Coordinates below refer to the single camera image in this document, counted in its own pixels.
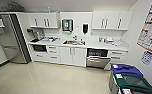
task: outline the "blue bin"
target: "blue bin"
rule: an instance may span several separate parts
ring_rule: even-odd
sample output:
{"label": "blue bin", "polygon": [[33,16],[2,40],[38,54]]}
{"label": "blue bin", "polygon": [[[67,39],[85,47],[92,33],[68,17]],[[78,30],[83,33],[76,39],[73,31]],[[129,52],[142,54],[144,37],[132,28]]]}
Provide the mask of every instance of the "blue bin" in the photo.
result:
{"label": "blue bin", "polygon": [[111,70],[115,74],[132,74],[135,76],[143,77],[143,74],[134,66],[125,64],[112,64]]}

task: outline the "ceiling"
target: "ceiling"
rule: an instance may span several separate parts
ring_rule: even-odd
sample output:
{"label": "ceiling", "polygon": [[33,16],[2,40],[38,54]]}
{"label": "ceiling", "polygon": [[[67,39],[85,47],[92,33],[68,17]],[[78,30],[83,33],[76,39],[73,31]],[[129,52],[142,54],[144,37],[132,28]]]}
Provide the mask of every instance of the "ceiling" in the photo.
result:
{"label": "ceiling", "polygon": [[85,12],[85,11],[127,11],[138,0],[0,0],[0,6],[17,2],[27,11]]}

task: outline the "bottle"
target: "bottle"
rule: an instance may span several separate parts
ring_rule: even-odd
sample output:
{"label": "bottle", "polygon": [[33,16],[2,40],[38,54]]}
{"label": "bottle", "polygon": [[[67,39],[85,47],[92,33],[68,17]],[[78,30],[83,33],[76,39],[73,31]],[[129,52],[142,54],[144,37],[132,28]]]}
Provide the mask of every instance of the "bottle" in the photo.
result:
{"label": "bottle", "polygon": [[48,7],[47,9],[48,9],[48,13],[50,13],[50,7]]}
{"label": "bottle", "polygon": [[99,37],[99,42],[102,42],[102,37]]}

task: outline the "faucet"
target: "faucet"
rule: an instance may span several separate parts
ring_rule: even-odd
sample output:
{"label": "faucet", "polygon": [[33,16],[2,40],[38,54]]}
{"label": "faucet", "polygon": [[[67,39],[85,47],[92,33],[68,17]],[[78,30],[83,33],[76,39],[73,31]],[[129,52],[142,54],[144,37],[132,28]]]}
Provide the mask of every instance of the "faucet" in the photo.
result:
{"label": "faucet", "polygon": [[75,40],[77,40],[77,35],[75,35],[73,38],[74,38]]}

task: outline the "cabinet handle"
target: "cabinet handle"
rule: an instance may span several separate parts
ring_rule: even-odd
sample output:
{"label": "cabinet handle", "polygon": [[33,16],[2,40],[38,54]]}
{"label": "cabinet handle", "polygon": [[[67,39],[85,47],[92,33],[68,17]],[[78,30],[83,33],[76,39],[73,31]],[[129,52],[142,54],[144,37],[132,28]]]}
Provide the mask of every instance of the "cabinet handle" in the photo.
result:
{"label": "cabinet handle", "polygon": [[113,54],[122,54],[122,53],[118,53],[118,52],[112,52]]}
{"label": "cabinet handle", "polygon": [[57,52],[55,52],[55,51],[50,51],[51,53],[57,53]]}
{"label": "cabinet handle", "polygon": [[37,24],[37,20],[35,19],[35,23],[36,23],[36,26],[38,26],[38,24]]}
{"label": "cabinet handle", "polygon": [[51,58],[56,58],[57,59],[57,57],[51,57]]}
{"label": "cabinet handle", "polygon": [[107,27],[107,21],[108,21],[108,19],[106,19],[106,25],[105,25],[105,28]]}
{"label": "cabinet handle", "polygon": [[118,26],[118,29],[120,28],[120,23],[121,23],[121,19],[119,20],[119,26]]}
{"label": "cabinet handle", "polygon": [[36,56],[38,56],[38,57],[43,57],[42,55],[36,55]]}
{"label": "cabinet handle", "polygon": [[71,55],[71,48],[70,48],[70,55]]}
{"label": "cabinet handle", "polygon": [[73,48],[73,52],[74,52],[74,55],[75,55],[75,48]]}
{"label": "cabinet handle", "polygon": [[44,22],[45,22],[45,26],[47,27],[47,25],[46,25],[46,20],[44,19]]}
{"label": "cabinet handle", "polygon": [[49,47],[49,48],[56,49],[56,47]]}
{"label": "cabinet handle", "polygon": [[104,22],[104,19],[102,19],[102,26],[101,26],[101,28],[103,28],[103,22]]}
{"label": "cabinet handle", "polygon": [[47,24],[48,24],[48,27],[50,27],[50,25],[49,25],[49,19],[47,19]]}
{"label": "cabinet handle", "polygon": [[111,57],[111,58],[113,58],[113,59],[120,59],[120,57]]}

